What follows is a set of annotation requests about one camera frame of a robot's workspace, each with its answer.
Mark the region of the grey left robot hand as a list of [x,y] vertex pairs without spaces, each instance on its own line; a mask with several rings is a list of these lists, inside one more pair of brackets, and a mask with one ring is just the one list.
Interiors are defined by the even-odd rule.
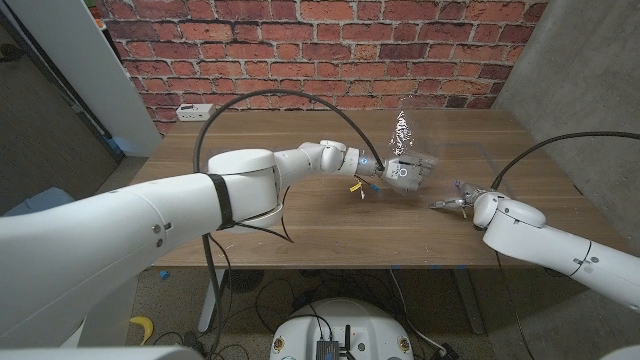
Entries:
[[396,190],[417,191],[438,162],[439,160],[432,156],[402,154],[389,157],[383,162],[385,170],[381,180]]

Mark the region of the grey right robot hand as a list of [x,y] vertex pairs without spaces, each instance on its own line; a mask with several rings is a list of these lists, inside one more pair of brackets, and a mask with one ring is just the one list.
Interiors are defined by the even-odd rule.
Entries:
[[430,208],[433,210],[457,210],[473,207],[475,201],[485,192],[487,188],[469,183],[463,180],[454,182],[456,194],[454,197],[435,201]]

